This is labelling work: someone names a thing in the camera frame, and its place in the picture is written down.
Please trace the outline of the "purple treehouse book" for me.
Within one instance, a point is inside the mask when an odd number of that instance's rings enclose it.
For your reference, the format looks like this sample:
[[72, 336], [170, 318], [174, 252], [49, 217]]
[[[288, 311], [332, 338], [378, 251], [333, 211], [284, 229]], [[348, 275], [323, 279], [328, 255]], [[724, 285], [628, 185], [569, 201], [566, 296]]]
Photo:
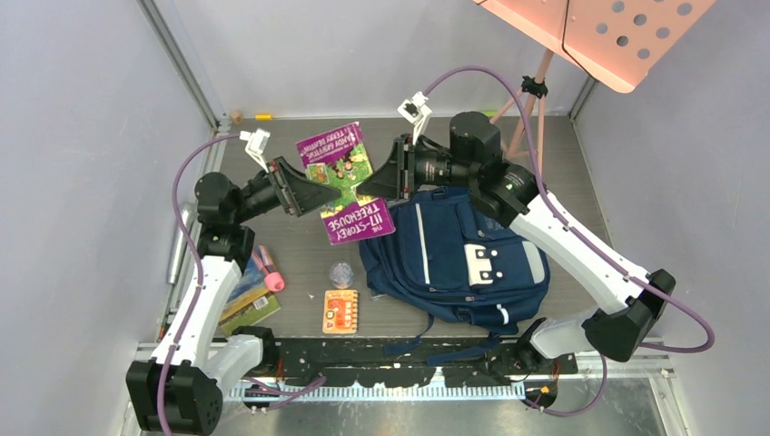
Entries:
[[359, 185], [373, 175], [358, 122], [345, 124], [296, 143], [306, 177], [341, 192], [320, 208], [332, 245], [359, 242], [395, 232], [384, 199], [360, 194]]

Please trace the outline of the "navy blue backpack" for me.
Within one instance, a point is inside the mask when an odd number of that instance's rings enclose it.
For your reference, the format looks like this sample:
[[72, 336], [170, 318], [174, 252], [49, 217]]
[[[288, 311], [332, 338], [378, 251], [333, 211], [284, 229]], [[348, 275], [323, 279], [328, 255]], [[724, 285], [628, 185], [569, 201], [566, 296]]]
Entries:
[[429, 324], [489, 332], [462, 351], [428, 357], [429, 366], [479, 357], [538, 313], [550, 282], [547, 256], [481, 213], [466, 189], [421, 191], [390, 215], [394, 233], [359, 244], [368, 288], [421, 309]]

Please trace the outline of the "landscape cover book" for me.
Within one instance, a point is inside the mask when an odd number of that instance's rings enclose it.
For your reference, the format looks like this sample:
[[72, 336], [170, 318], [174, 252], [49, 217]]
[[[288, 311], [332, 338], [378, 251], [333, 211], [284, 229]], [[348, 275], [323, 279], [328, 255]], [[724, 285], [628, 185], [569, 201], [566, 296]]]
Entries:
[[280, 308], [276, 292], [266, 288], [263, 275], [255, 267], [251, 256], [242, 278], [225, 303], [219, 328], [225, 337], [229, 337], [237, 328], [262, 322]]

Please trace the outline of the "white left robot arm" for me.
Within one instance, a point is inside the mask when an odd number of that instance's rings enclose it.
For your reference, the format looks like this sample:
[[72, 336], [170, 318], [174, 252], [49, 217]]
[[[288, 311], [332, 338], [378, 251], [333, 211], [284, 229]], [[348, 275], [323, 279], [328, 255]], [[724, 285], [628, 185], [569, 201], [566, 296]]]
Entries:
[[195, 196], [202, 227], [196, 240], [183, 232], [194, 273], [180, 311], [151, 357], [132, 362], [125, 376], [139, 427], [165, 435], [212, 434], [225, 395], [249, 371], [266, 376], [277, 368], [269, 328], [241, 328], [210, 352], [227, 300], [252, 257], [255, 232], [246, 222], [276, 208], [303, 216], [341, 191], [307, 179], [279, 157], [243, 187], [223, 173], [207, 173], [195, 185]]

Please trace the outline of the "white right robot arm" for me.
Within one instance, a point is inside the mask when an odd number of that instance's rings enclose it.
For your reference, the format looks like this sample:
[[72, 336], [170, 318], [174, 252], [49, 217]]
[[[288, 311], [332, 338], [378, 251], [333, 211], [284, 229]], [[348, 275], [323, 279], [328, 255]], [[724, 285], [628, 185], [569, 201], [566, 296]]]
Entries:
[[553, 260], [594, 300], [562, 319], [536, 319], [518, 360], [543, 372], [555, 358], [594, 350], [625, 362], [641, 347], [675, 288], [664, 271], [623, 259], [587, 230], [527, 168], [506, 162], [486, 115], [449, 124], [449, 145], [403, 134], [358, 193], [395, 202], [396, 232], [365, 242], [371, 288], [447, 322], [514, 334], [533, 319]]

